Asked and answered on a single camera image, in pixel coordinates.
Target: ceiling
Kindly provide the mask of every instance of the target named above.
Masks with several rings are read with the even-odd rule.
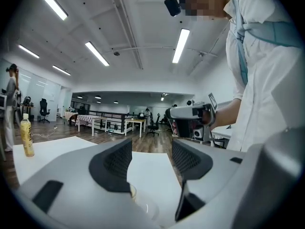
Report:
[[[14,43],[9,50],[37,62],[14,46],[22,44],[47,59],[42,67],[55,64],[76,78],[84,73],[107,78],[110,73],[113,77],[113,73],[138,71],[194,77],[225,50],[228,21],[196,19],[183,13],[171,17],[164,0],[56,1],[68,14],[64,21],[44,0],[24,0],[15,20],[18,23],[12,27],[17,24],[20,29],[10,37]],[[172,64],[181,28],[191,33],[179,63]],[[85,43],[89,41],[109,67],[88,50]]]
[[[119,104],[139,105],[139,106],[162,106],[180,103],[183,99],[192,99],[193,95],[169,94],[164,96],[161,101],[162,94],[159,93],[127,93],[127,92],[94,92],[94,93],[73,93],[72,98],[76,100],[96,103],[100,101],[102,104],[113,104],[118,101]]]

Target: recessed light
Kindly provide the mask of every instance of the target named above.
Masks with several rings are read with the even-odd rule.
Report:
[[[61,72],[63,72],[63,73],[65,73],[65,74],[67,74],[67,75],[71,75],[70,73],[68,73],[68,72],[66,72],[66,71],[64,71],[64,70],[62,70],[62,69],[60,69],[60,68],[58,68],[58,67],[55,66],[55,65],[53,65],[53,68],[56,69],[56,70],[59,70],[59,71],[61,71]]]
[[[65,20],[65,18],[68,17],[67,13],[57,4],[55,0],[45,0],[45,1],[63,21]]]
[[[26,51],[27,53],[29,53],[30,55],[34,56],[35,58],[39,58],[39,56],[35,53],[33,53],[32,51],[30,51],[29,49],[25,48],[22,45],[18,45],[22,50]]]
[[[184,46],[186,44],[187,38],[189,37],[190,31],[182,29],[180,33],[180,38],[177,44],[176,52],[173,57],[173,63],[178,63],[183,52]]]
[[[87,42],[85,45],[90,49],[90,51],[95,55],[95,57],[97,57],[103,63],[103,65],[109,66],[108,62],[103,58],[103,56],[101,56],[101,54],[96,50],[96,48],[91,42]]]

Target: person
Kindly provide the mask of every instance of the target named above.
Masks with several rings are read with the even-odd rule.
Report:
[[[163,119],[160,121],[160,124],[163,124],[164,123],[167,123],[168,122],[168,119],[166,118],[166,115],[164,114],[163,115]]]
[[[148,108],[146,108],[146,113],[145,113],[145,116],[146,116],[146,126],[149,126],[151,124],[151,112]]]
[[[214,129],[236,123],[227,149],[246,152],[252,144],[263,143],[287,128],[282,112],[272,96],[275,89],[295,67],[302,50],[266,42],[244,32],[240,48],[236,39],[236,18],[247,24],[291,23],[277,0],[180,0],[187,15],[227,19],[231,29],[226,41],[227,62],[234,76],[234,99],[216,112]],[[203,115],[203,122],[210,117]]]
[[[7,71],[10,73],[9,83],[6,88],[6,106],[4,114],[4,131],[6,140],[6,152],[13,150],[14,146],[14,95],[16,90],[19,89],[18,77],[19,69],[17,65],[12,64]]]

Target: white ceiling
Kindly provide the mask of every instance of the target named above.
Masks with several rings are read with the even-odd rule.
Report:
[[[147,71],[189,78],[204,73],[204,67],[225,49],[228,30],[220,34],[227,21],[196,21],[183,13],[173,18],[164,0],[56,1],[68,13],[64,21],[44,0],[25,0],[21,5],[20,33],[13,37],[14,43],[47,58],[49,63],[42,67],[55,64],[74,77],[81,78],[85,73],[107,78],[110,73],[113,77],[113,73]],[[191,33],[179,63],[172,64],[181,28]],[[88,41],[110,63],[108,68],[87,49]],[[36,60],[17,47],[10,50]]]

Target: handheld controller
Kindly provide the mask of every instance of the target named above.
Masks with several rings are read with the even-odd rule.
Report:
[[[209,123],[203,123],[203,114],[210,117]],[[196,139],[198,141],[212,141],[211,125],[215,122],[215,112],[211,104],[199,104],[169,108],[165,111],[166,117],[175,121],[178,136]]]

